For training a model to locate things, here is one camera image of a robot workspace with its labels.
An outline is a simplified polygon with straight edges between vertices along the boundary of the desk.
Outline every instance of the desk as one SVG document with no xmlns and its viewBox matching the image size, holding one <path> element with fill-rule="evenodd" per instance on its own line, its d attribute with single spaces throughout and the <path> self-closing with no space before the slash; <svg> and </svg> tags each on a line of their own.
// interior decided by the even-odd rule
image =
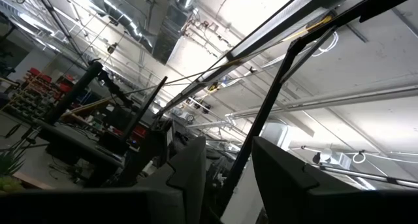
<svg viewBox="0 0 418 224">
<path fill-rule="evenodd" d="M 84 187 L 100 187 L 118 168 L 124 168 L 124 158 L 119 161 L 98 150 L 96 142 L 73 128 L 59 124 L 50 125 L 41 120 L 34 122 L 42 127 L 39 137 L 51 143 L 46 149 L 48 153 L 60 151 L 74 154 L 96 165 Z"/>
</svg>

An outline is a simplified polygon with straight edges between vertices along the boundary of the table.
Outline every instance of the table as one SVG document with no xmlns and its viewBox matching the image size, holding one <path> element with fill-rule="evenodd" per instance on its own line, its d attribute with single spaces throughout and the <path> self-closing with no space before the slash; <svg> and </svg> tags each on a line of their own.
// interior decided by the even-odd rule
<svg viewBox="0 0 418 224">
<path fill-rule="evenodd" d="M 77 155 L 96 165 L 96 169 L 84 187 L 100 187 L 118 168 L 125 166 L 124 158 L 119 160 L 114 155 L 103 152 L 95 141 L 69 126 L 50 125 L 41 120 L 34 122 L 42 127 L 38 136 L 50 142 L 46 149 L 48 153 Z"/>
</svg>

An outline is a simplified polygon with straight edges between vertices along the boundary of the ceiling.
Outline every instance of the ceiling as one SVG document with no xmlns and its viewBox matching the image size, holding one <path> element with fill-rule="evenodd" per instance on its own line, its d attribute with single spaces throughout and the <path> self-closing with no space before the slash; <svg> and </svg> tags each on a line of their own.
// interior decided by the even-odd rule
<svg viewBox="0 0 418 224">
<path fill-rule="evenodd" d="M 144 14 L 148 13 L 146 0 L 126 0 Z M 148 31 L 157 33 L 165 17 L 170 0 L 155 0 L 152 18 Z M 336 10 L 338 13 L 352 7 L 360 0 L 347 0 Z M 71 4 L 67 0 L 51 0 L 53 6 L 62 10 L 66 16 L 59 15 L 81 50 L 88 48 L 89 42 L 97 34 L 100 37 L 92 42 L 94 52 L 106 59 L 107 46 L 118 42 L 118 48 L 106 62 L 125 78 L 146 87 L 157 84 L 168 76 L 169 81 L 183 78 L 205 71 L 217 57 L 237 44 L 245 36 L 262 24 L 288 0 L 196 0 L 195 6 L 200 22 L 207 21 L 210 29 L 216 30 L 228 41 L 230 46 L 219 40 L 212 32 L 191 27 L 187 30 L 188 37 L 183 36 L 166 65 L 157 62 L 151 55 L 144 53 L 143 47 L 129 35 L 123 35 L 122 26 L 109 25 L 107 17 L 94 16 L 76 5 L 81 21 L 86 25 L 89 40 L 83 37 L 81 25 L 75 26 L 76 20 Z M 407 1 L 397 7 L 401 14 L 414 26 L 418 27 L 418 0 Z M 371 20 L 360 24 L 357 20 L 350 23 L 359 33 L 368 39 L 363 42 L 348 27 L 339 28 L 336 46 L 320 56 L 311 57 L 286 83 L 285 89 L 278 97 L 278 104 L 291 104 L 295 101 L 309 101 L 312 97 L 332 97 L 340 93 L 355 93 L 374 86 L 398 86 L 409 82 L 410 86 L 418 86 L 418 37 L 389 10 Z M 330 38 L 323 47 L 331 43 Z M 260 67 L 276 57 L 285 54 L 289 43 L 283 42 L 272 49 L 255 57 L 251 62 L 231 72 L 231 78 L 241 77 L 250 67 Z M 276 75 L 280 62 L 270 70 L 254 76 L 243 78 L 227 88 L 209 94 L 204 98 L 210 104 L 211 113 L 202 114 L 201 110 L 186 107 L 195 115 L 195 124 L 226 120 L 225 115 L 232 112 L 259 107 Z M 196 77 L 191 77 L 177 84 L 167 86 L 159 97 L 164 102 L 170 101 Z M 418 97 L 370 101 L 367 103 L 345 104 L 340 106 L 322 107 L 310 110 L 295 110 L 271 115 L 271 118 L 283 120 L 294 127 L 291 148 L 303 145 L 314 148 L 336 148 L 345 151 L 366 150 L 387 156 L 388 152 L 415 152 L 418 141 Z M 254 118 L 236 120 L 234 127 L 214 127 L 201 129 L 202 132 L 215 138 L 243 141 Z M 313 153 L 301 150 L 296 155 L 311 161 Z M 402 159 L 416 160 L 415 157 Z M 374 164 L 385 173 L 411 180 L 418 179 L 416 165 L 411 163 L 392 162 L 373 158 Z M 366 165 L 357 165 L 364 172 L 379 171 Z"/>
</svg>

